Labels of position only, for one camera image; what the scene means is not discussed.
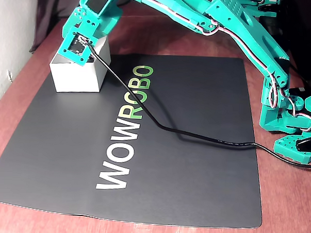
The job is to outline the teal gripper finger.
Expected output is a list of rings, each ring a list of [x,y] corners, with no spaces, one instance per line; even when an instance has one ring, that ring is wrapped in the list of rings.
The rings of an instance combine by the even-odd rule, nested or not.
[[[81,6],[75,8],[73,12],[72,27],[79,28],[85,17],[86,10],[84,8],[82,8]]]
[[[70,29],[75,25],[75,15],[71,14],[62,28],[62,37],[65,39]]]

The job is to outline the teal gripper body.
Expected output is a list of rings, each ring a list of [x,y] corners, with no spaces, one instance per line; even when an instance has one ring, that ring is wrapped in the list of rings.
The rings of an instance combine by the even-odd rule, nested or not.
[[[117,6],[105,8],[100,16],[86,8],[86,16],[81,23],[81,33],[87,38],[100,39],[111,33],[122,16],[122,9]]]

